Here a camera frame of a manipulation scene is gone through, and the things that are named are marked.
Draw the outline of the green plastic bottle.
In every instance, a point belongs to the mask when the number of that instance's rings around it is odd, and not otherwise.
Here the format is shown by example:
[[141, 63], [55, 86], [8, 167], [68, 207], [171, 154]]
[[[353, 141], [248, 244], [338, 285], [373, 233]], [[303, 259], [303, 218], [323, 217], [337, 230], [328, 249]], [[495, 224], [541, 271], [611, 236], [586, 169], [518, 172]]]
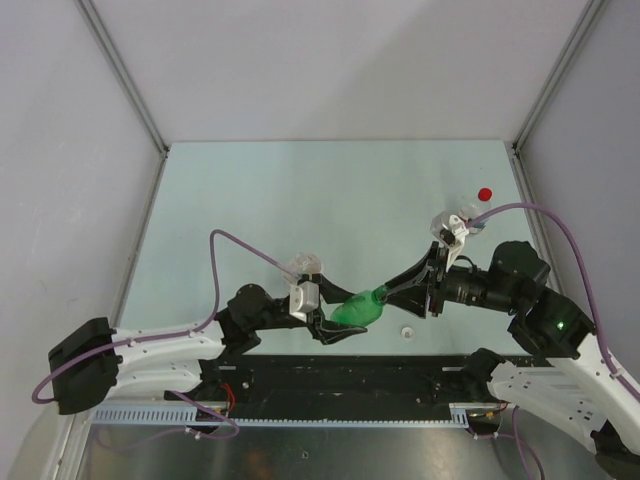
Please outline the green plastic bottle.
[[373, 291], [365, 290], [355, 294], [331, 313], [330, 320], [361, 327], [367, 327], [376, 322], [383, 314], [385, 303], [376, 304], [372, 299]]

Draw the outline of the clear bottle with orange label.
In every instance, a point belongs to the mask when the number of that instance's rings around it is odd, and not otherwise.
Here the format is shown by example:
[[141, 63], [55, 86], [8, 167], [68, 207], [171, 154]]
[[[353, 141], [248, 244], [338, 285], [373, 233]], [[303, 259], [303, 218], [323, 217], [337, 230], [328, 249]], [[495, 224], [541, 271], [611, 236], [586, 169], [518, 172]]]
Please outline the clear bottle with orange label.
[[323, 271], [323, 264], [318, 256], [313, 253], [299, 252], [286, 264], [288, 272], [283, 274], [287, 282], [296, 284], [297, 275], [314, 275]]

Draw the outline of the clear bottle with red label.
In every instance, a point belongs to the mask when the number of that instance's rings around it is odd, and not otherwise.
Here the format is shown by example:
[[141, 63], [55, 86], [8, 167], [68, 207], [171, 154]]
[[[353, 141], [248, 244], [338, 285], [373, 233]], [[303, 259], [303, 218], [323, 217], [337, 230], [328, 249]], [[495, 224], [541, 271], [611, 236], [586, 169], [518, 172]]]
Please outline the clear bottle with red label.
[[[483, 201], [481, 199], [474, 199], [466, 204], [463, 204], [458, 210], [458, 216], [464, 221], [468, 222], [474, 220], [489, 211], [492, 207], [491, 201]], [[479, 234], [486, 227], [486, 221], [479, 223], [478, 225], [468, 227], [469, 234]]]

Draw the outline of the red bottle cap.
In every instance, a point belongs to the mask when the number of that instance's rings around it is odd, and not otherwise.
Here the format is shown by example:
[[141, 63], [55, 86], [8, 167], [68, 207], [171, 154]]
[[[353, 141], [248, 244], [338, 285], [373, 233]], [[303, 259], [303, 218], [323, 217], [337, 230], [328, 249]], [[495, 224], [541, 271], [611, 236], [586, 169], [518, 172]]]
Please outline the red bottle cap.
[[489, 188], [481, 188], [478, 192], [478, 199], [481, 202], [489, 202], [492, 199], [493, 192]]

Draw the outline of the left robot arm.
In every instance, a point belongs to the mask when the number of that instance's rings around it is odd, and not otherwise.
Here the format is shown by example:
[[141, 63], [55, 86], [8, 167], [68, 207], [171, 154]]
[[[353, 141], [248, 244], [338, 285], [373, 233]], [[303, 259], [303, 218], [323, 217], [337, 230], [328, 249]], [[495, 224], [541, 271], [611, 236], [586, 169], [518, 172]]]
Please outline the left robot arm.
[[53, 400], [59, 414], [73, 415], [122, 395], [175, 390], [210, 399], [221, 376], [202, 362], [248, 352], [260, 344], [261, 330], [305, 328], [323, 345], [366, 333], [328, 320], [322, 309], [323, 298], [338, 304], [352, 296], [317, 274], [281, 298], [246, 284], [212, 319], [178, 330], [119, 330], [105, 317], [90, 319], [48, 353]]

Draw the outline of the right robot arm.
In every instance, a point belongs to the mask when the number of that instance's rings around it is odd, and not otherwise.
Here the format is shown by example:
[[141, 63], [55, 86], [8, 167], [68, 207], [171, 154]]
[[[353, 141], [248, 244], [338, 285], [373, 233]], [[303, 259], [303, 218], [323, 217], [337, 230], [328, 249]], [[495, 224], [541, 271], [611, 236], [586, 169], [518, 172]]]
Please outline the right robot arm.
[[414, 266], [387, 282], [386, 303], [421, 318], [454, 302], [511, 315], [513, 340], [563, 372], [581, 390], [573, 397], [536, 381], [488, 349], [472, 354], [461, 376], [473, 401], [505, 400], [564, 431], [590, 451], [613, 479], [639, 476], [639, 383], [598, 344], [595, 323], [546, 285], [549, 265], [522, 241], [496, 247], [488, 270], [447, 264], [432, 244]]

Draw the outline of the white bottle cap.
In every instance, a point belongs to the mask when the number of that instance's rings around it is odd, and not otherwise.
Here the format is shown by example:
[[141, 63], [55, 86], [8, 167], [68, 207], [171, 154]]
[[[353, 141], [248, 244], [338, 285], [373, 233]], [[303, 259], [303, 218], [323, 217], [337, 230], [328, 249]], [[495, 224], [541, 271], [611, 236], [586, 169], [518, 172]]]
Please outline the white bottle cap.
[[411, 327], [403, 327], [401, 330], [401, 336], [403, 339], [410, 340], [414, 335], [414, 330]]

